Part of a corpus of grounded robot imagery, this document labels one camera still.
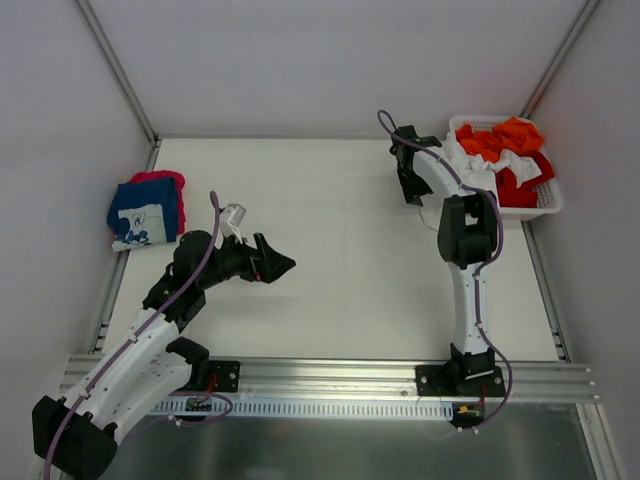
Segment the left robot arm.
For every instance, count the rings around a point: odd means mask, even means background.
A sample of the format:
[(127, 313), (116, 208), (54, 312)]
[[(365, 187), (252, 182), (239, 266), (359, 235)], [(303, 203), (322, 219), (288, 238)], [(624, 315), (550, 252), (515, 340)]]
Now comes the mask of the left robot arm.
[(158, 402), (180, 389), (207, 390), (209, 350), (183, 334), (205, 306), (207, 290), (235, 277), (270, 284), (296, 265), (263, 234), (253, 239), (227, 235), (217, 245), (206, 231), (184, 234), (119, 341), (63, 395), (36, 403), (34, 451), (45, 478), (54, 469), (74, 479), (99, 478)]

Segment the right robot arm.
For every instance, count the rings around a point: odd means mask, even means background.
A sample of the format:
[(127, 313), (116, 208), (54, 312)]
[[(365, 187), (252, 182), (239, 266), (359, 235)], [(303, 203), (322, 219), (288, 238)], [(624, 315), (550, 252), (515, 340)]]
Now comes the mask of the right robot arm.
[(437, 247), (448, 265), (454, 291), (455, 329), (450, 358), (441, 366), (416, 369), (421, 396), (500, 398), (506, 393), (488, 339), (488, 265), (501, 252), (504, 235), (495, 198), (466, 185), (438, 152), (434, 137), (420, 137), (411, 125), (396, 127), (389, 152), (395, 156), (405, 201), (422, 206), (424, 196), (441, 202)]

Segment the white t-shirt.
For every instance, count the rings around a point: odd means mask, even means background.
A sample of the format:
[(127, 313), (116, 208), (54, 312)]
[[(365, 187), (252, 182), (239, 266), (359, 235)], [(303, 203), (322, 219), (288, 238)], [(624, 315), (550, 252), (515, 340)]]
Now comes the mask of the white t-shirt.
[(481, 155), (468, 155), (453, 134), (447, 135), (447, 138), (442, 142), (441, 148), (431, 147), (428, 149), (453, 167), (464, 184), (488, 190), (495, 194), (500, 213), (505, 220), (528, 221), (542, 215), (555, 214), (563, 206), (562, 197), (559, 194), (557, 181), (554, 177), (536, 188), (538, 201), (535, 208), (502, 207), (499, 202), (496, 185), (496, 173), (502, 169), (502, 166), (499, 166), (500, 160), (497, 163), (490, 163), (484, 161)]

